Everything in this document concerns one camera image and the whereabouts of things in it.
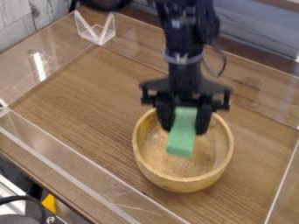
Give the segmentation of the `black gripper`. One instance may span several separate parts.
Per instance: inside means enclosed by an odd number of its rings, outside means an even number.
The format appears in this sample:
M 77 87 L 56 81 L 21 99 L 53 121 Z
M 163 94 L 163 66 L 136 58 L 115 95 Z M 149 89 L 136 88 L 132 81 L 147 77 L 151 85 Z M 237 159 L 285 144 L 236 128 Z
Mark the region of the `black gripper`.
M 196 115 L 196 134 L 208 131 L 212 111 L 229 109 L 232 89 L 209 80 L 201 73 L 201 63 L 168 64 L 168 75 L 145 80 L 139 85 L 141 103 L 156 107 L 156 116 L 165 131 L 173 126 L 176 106 L 199 107 Z

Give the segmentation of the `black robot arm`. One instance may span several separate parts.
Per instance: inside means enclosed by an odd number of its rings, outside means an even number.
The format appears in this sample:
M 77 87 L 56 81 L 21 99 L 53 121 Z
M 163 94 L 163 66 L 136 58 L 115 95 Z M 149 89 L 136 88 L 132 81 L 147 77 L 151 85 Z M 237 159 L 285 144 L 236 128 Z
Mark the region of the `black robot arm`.
M 203 135 L 211 115 L 229 109 L 231 88 L 201 73 L 204 46 L 215 43 L 220 19 L 212 0 L 152 0 L 163 28 L 168 76 L 140 83 L 141 103 L 155 107 L 164 130 L 173 129 L 180 107 L 195 110 L 192 128 Z

